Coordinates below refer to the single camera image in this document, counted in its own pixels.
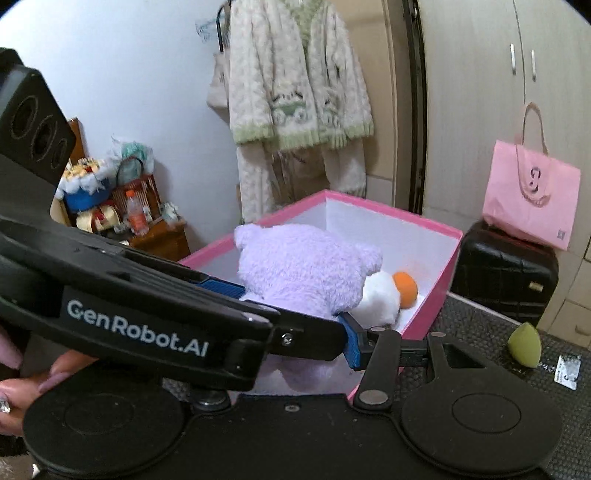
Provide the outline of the person's left hand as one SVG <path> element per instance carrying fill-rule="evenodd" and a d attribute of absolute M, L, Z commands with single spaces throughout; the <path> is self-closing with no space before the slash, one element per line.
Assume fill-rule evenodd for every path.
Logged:
<path fill-rule="evenodd" d="M 21 436 L 28 408 L 42 394 L 96 361 L 96 358 L 33 335 L 22 351 L 17 344 L 28 331 L 1 328 L 1 367 L 25 376 L 1 380 L 1 434 Z"/>

